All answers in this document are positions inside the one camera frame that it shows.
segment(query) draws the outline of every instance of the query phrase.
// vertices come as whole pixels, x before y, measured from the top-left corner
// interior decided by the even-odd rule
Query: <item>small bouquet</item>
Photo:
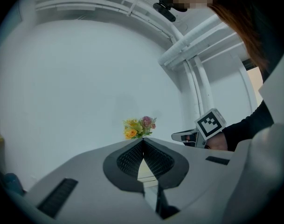
[[[123,121],[124,135],[127,140],[137,139],[146,135],[151,135],[151,129],[155,129],[156,118],[152,119],[144,116],[141,119],[128,119]]]

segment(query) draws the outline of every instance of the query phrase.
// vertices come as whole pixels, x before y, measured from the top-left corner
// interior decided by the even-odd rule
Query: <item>brown hair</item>
[[[259,35],[254,30],[250,4],[246,0],[217,0],[208,7],[237,32],[254,65],[264,70],[268,62],[263,55]]]

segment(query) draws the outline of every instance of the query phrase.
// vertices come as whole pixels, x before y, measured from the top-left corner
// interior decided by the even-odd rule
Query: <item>hand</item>
[[[211,137],[206,144],[210,149],[214,150],[228,150],[226,137],[223,132]]]

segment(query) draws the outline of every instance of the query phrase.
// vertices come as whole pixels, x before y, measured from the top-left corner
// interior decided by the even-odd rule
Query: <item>person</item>
[[[208,7],[238,33],[253,64],[259,67],[263,81],[275,69],[284,54],[284,0],[160,0],[176,10]],[[237,144],[252,139],[273,124],[266,104],[237,124],[208,139],[210,149],[234,151]]]

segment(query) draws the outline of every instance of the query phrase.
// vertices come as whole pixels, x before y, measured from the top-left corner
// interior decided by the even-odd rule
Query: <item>pink flower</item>
[[[144,116],[142,118],[142,125],[149,126],[152,123],[152,119],[149,116]]]

